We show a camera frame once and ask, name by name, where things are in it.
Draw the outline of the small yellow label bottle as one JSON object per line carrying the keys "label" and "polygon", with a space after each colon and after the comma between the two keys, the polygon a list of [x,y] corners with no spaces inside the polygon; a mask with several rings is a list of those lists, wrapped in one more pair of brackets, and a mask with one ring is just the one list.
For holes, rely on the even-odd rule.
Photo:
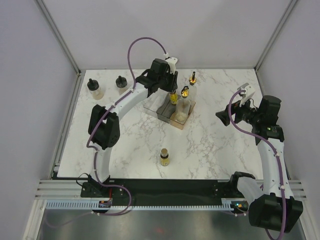
{"label": "small yellow label bottle", "polygon": [[169,99],[172,105],[176,105],[178,102],[178,95],[176,92],[169,93]]}
{"label": "small yellow label bottle", "polygon": [[162,148],[160,151],[160,164],[162,166],[168,166],[170,163],[169,153],[166,148]]}

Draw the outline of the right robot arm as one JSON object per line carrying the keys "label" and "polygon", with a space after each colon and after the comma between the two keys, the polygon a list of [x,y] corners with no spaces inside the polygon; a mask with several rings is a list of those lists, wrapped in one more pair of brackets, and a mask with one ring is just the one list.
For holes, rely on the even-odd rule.
{"label": "right robot arm", "polygon": [[303,203],[296,200],[291,190],[284,161],[284,132],[277,124],[281,100],[265,95],[258,108],[251,107],[244,90],[238,101],[230,100],[225,110],[215,115],[225,126],[233,125],[238,131],[253,136],[263,173],[263,186],[258,186],[252,174],[235,172],[228,184],[234,197],[244,196],[248,203],[251,226],[263,228],[268,233],[278,231],[278,239],[292,230],[301,214]]}

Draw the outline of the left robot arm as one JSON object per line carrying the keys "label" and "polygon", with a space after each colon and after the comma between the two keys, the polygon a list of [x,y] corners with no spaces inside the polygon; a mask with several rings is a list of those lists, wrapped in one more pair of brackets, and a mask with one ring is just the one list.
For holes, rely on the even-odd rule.
{"label": "left robot arm", "polygon": [[87,147],[94,149],[93,168],[90,176],[94,179],[92,192],[103,198],[110,190],[105,182],[110,177],[110,158],[113,146],[120,139],[121,119],[138,103],[150,97],[159,89],[168,93],[177,88],[178,58],[156,58],[151,67],[134,80],[133,87],[120,95],[120,98],[107,106],[95,105],[92,108]]}

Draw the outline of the tall clear bottle gold pourer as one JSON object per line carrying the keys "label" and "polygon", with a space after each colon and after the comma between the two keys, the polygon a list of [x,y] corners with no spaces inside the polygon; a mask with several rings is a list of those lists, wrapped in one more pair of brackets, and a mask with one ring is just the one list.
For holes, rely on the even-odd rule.
{"label": "tall clear bottle gold pourer", "polygon": [[189,116],[190,106],[189,87],[185,85],[181,90],[180,98],[176,104],[175,120],[183,123]]}

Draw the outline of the tall bottle gold pourer brown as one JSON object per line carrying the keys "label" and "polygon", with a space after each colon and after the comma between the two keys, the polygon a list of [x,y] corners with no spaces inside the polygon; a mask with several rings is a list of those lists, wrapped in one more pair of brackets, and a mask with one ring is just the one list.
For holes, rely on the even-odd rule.
{"label": "tall bottle gold pourer brown", "polygon": [[193,104],[192,102],[195,102],[195,98],[196,98],[196,95],[197,95],[197,86],[196,86],[196,83],[197,83],[197,78],[196,78],[196,72],[193,71],[192,72],[192,75],[189,77],[189,85],[188,85],[188,100],[190,101],[190,108],[189,108],[189,113],[191,113],[192,111],[192,107],[193,107]]}

